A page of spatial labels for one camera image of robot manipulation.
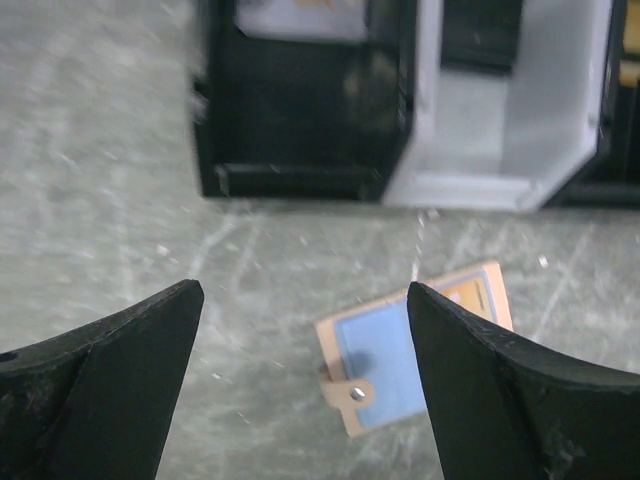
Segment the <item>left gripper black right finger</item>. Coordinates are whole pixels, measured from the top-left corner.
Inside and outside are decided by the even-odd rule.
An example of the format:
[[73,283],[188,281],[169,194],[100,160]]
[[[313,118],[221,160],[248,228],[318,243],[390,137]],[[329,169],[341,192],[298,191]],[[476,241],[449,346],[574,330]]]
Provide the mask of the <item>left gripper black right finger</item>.
[[635,479],[639,378],[535,343],[415,282],[411,336],[447,479]]

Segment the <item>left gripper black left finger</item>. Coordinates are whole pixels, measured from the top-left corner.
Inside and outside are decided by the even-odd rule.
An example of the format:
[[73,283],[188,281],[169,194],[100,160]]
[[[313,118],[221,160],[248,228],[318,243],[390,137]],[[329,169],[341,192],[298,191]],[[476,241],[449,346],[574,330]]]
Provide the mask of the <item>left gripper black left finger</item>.
[[203,304],[182,280],[2,353],[2,478],[155,478]]

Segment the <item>tan leather card holder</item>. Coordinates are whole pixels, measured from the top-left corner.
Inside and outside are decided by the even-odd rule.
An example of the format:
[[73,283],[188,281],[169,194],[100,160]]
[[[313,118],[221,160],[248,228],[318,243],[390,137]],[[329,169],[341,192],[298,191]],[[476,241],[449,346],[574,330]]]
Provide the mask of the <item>tan leather card holder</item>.
[[[430,279],[484,272],[499,322],[513,329],[497,261],[476,264]],[[427,412],[411,338],[405,290],[363,303],[316,324],[324,358],[320,387],[327,404],[340,412],[351,438]]]

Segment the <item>three-compartment black white tray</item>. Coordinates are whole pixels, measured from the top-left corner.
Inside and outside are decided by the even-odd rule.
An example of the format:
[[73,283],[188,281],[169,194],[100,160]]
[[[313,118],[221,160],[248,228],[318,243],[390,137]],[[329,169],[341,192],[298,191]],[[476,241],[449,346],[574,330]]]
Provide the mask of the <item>three-compartment black white tray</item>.
[[250,37],[236,2],[195,1],[186,27],[204,196],[638,207],[627,1],[523,1],[506,75],[441,64],[443,1],[365,1],[359,42]]

